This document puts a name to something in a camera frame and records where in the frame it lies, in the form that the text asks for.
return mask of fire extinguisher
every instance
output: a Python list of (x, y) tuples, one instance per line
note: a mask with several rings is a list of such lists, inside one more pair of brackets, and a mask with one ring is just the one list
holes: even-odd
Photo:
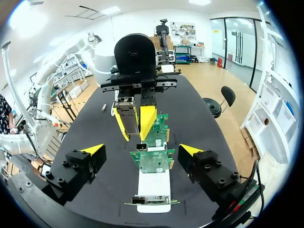
[(222, 58), (221, 57), (218, 57), (218, 67), (222, 68)]

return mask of glass door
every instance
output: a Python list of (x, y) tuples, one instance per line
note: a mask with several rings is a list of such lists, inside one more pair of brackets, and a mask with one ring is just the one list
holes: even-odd
[(250, 85), (256, 55), (256, 36), (251, 19), (229, 18), (226, 70)]
[(211, 33), (212, 33), (212, 57), (218, 59), (221, 57), (225, 59), (225, 26), (224, 19), (212, 19), (211, 21)]

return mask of black mat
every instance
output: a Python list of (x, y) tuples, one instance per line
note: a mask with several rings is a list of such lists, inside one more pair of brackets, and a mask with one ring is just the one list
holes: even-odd
[[(107, 161), (91, 185), (85, 185), (65, 207), (99, 221), (120, 225), (165, 225), (175, 228), (194, 228), (211, 222), (218, 208), (197, 183), (192, 184), (177, 161), (180, 143), (219, 154), (223, 165), (237, 170), (225, 138), (200, 95), (189, 81), (180, 76), (177, 88), (158, 93), (158, 113), (169, 113), (169, 149), (175, 149), (174, 166), (170, 171), (172, 198), (181, 204), (172, 205), (169, 213), (144, 214), (136, 206), (124, 205), (137, 194), (139, 170), (129, 152), (140, 142), (123, 138), (115, 117), (110, 115), (114, 92), (97, 89), (72, 124), (56, 155), (53, 166), (61, 165), (65, 154), (72, 149), (84, 149), (104, 143)], [(104, 113), (101, 109), (107, 104)]]

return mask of black chair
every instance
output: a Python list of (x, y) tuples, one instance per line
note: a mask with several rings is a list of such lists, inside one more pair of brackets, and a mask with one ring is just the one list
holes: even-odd
[[(221, 104), (219, 104), (218, 102), (216, 102), (213, 99), (203, 98), (204, 102), (207, 104), (207, 106), (208, 106), (209, 110), (211, 111), (214, 118), (218, 118), (225, 111), (225, 109), (227, 108), (228, 105), (229, 105), (229, 107), (231, 107), (236, 99), (235, 93), (228, 86), (223, 86), (221, 89), (221, 92), (225, 98)], [(225, 100), (227, 101), (227, 105), (224, 108), (224, 110), (222, 111), (221, 106), (225, 102)]]

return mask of patterned shirt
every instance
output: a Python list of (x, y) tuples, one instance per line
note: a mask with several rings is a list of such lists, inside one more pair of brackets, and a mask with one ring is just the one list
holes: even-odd
[(9, 114), (11, 112), (10, 105), (6, 102), (4, 96), (0, 94), (0, 134), (9, 134)]

